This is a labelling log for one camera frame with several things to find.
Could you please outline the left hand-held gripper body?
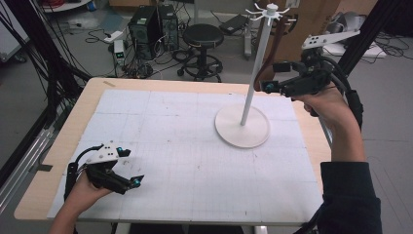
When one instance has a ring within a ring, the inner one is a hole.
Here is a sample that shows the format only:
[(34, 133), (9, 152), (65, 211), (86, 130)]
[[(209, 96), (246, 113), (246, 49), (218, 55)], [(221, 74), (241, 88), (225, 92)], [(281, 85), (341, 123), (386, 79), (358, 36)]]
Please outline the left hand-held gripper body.
[(86, 160), (85, 168), (89, 181), (97, 188), (107, 188), (119, 194), (129, 189), (130, 180), (113, 171), (113, 167), (122, 157), (118, 156), (117, 146), (109, 141), (100, 145), (96, 153)]

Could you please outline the brown wooden spoon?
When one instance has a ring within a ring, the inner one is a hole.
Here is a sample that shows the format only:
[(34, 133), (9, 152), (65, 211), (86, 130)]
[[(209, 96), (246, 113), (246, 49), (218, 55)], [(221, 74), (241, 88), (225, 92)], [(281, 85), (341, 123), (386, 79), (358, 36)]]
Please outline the brown wooden spoon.
[(282, 17), (277, 23), (276, 32), (273, 37), (270, 54), (267, 56), (267, 59), (265, 60), (262, 67), (258, 71), (255, 77), (255, 80), (254, 80), (253, 88), (256, 92), (259, 92), (261, 90), (260, 88), (261, 81), (272, 81), (274, 79), (274, 76), (275, 76), (275, 71), (273, 70), (274, 58), (276, 56), (276, 53), (277, 53), (279, 44), (281, 42), (284, 30), (286, 28), (287, 22), (288, 22), (288, 18)]

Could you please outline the white hook rack stand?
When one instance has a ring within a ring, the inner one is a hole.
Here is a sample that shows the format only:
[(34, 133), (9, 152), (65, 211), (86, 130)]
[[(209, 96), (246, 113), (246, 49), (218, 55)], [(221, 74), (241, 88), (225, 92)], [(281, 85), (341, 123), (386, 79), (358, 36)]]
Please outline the white hook rack stand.
[(264, 55), (267, 48), (273, 22), (278, 22), (278, 29), (288, 22), (284, 15), (289, 8), (280, 10), (275, 3), (270, 3), (265, 9), (255, 5), (256, 12), (248, 11), (256, 15), (255, 20), (263, 22), (259, 46), (251, 73), (249, 88), (244, 105), (235, 104), (223, 107), (215, 116), (215, 129), (220, 137), (227, 143), (239, 148), (254, 148), (263, 144), (270, 135), (270, 122), (266, 115), (252, 106), (254, 97), (254, 81), (264, 64)]

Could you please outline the person's left hand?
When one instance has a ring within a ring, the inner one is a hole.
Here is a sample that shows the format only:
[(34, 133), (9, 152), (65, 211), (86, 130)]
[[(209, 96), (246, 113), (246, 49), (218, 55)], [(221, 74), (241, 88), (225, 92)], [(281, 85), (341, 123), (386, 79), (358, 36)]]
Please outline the person's left hand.
[(88, 179), (85, 172), (82, 172), (74, 187), (65, 200), (70, 209), (77, 212), (84, 212), (90, 208), (100, 198), (111, 193), (107, 188), (97, 188)]

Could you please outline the person's right hand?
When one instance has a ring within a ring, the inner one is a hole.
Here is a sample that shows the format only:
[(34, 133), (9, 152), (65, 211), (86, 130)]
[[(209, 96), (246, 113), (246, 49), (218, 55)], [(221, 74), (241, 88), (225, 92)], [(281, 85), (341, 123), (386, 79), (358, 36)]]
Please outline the person's right hand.
[(358, 129), (357, 120), (341, 93), (334, 85), (328, 85), (315, 95), (292, 97), (304, 103), (308, 112), (316, 112), (331, 130), (338, 128)]

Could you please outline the white grid mat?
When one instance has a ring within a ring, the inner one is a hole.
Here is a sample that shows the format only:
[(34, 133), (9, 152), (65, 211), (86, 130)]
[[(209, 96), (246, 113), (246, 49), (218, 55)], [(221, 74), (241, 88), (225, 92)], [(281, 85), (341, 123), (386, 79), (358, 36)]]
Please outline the white grid mat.
[(116, 174), (141, 185), (112, 193), (83, 220), (286, 224), (311, 218), (322, 202), (292, 102), (256, 96), (269, 119), (268, 139), (240, 149), (218, 135), (216, 113), (244, 103), (238, 94), (107, 90), (79, 142), (75, 158), (112, 141), (130, 151)]

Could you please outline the black tape piece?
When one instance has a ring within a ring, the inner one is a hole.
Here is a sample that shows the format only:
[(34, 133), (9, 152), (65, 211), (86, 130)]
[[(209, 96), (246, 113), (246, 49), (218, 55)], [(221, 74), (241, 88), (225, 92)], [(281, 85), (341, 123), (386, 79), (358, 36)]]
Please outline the black tape piece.
[(31, 173), (36, 173), (36, 172), (49, 172), (51, 169), (53, 168), (53, 166), (52, 165), (44, 165), (44, 164), (41, 164), (41, 165), (34, 165), (34, 166), (32, 166), (30, 169), (29, 169), (29, 171), (31, 172)]

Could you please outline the black flat device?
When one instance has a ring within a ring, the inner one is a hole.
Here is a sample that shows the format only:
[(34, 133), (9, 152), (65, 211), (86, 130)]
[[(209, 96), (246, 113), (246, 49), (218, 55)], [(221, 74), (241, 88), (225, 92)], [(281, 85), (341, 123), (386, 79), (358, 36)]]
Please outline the black flat device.
[(236, 15), (231, 19), (226, 20), (225, 22), (219, 25), (219, 28), (225, 34), (232, 35), (235, 32), (243, 30), (247, 24), (248, 17), (243, 15)]

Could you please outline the grey bag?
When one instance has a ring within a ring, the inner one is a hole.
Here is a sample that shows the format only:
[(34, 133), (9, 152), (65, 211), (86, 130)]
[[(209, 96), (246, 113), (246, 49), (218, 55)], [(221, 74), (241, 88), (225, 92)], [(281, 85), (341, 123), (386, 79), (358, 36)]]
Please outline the grey bag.
[(359, 15), (355, 12), (339, 12), (328, 24), (326, 32), (332, 34), (359, 30), (365, 20), (366, 16)]

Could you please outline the black metal stand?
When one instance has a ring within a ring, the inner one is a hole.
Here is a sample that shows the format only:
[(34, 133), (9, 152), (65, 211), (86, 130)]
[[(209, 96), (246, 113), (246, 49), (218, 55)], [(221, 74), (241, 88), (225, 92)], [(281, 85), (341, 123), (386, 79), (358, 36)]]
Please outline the black metal stand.
[(82, 93), (83, 88), (76, 77), (88, 82), (92, 76), (62, 56), (34, 0), (4, 0), (4, 3), (28, 36), (31, 45), (28, 45), (17, 33), (11, 21), (2, 13), (0, 13), (0, 21), (26, 51), (37, 75), (47, 82), (45, 125), (50, 126), (57, 117), (58, 106), (66, 100), (74, 102)]
[(404, 0), (378, 0), (338, 64), (349, 76), (383, 27), (397, 12)]

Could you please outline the black round stool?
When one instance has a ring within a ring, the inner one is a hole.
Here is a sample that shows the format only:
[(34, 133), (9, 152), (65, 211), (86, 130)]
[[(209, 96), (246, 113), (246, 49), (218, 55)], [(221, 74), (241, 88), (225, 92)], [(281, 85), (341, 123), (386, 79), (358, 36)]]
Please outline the black round stool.
[(215, 49), (224, 41), (222, 31), (211, 24), (198, 23), (188, 26), (183, 32), (183, 41), (191, 48), (198, 51), (196, 55), (189, 56), (177, 70), (178, 76), (189, 74), (195, 81), (215, 77), (221, 83), (220, 73), (223, 70), (222, 62), (207, 53)]

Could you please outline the white power strip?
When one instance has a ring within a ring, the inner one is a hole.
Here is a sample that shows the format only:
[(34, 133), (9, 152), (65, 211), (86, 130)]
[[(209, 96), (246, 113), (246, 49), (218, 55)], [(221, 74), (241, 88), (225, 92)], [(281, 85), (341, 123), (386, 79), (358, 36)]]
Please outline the white power strip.
[(109, 34), (108, 36), (106, 36), (103, 41), (105, 43), (112, 43), (114, 40), (117, 40), (120, 36), (123, 35), (122, 31), (115, 31), (111, 34)]

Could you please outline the slim black computer tower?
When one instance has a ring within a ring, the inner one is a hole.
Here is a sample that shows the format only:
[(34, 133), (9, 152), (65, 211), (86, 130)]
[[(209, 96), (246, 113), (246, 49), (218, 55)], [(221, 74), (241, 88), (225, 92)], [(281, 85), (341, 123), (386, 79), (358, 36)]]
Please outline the slim black computer tower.
[(166, 51), (175, 51), (179, 48), (178, 21), (174, 7), (171, 4), (158, 7), (160, 25), (163, 33), (164, 48)]

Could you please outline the large black computer tower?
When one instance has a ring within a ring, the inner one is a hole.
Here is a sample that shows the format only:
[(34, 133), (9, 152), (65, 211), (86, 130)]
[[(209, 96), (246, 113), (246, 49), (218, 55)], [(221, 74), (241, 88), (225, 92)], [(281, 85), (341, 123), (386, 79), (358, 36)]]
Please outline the large black computer tower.
[(150, 60), (155, 57), (155, 43), (161, 37), (155, 6), (141, 5), (128, 23), (135, 56)]

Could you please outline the aluminium rail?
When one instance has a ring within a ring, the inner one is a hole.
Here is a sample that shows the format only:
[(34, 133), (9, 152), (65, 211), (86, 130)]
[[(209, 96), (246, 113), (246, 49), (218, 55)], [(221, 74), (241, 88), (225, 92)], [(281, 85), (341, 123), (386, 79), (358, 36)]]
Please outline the aluminium rail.
[(333, 140), (332, 132), (326, 126), (325, 121), (321, 117), (319, 117), (319, 123), (320, 123), (320, 126), (321, 126), (322, 130), (323, 130), (323, 133), (325, 135), (325, 138), (327, 140), (327, 143), (328, 143), (329, 147), (332, 147), (332, 140)]
[(42, 158), (51, 148), (55, 137), (52, 128), (42, 129), (24, 151), (22, 159), (12, 170), (4, 185), (0, 187), (0, 215), (7, 209), (14, 199), (20, 186), (30, 172), (36, 172), (42, 165)]

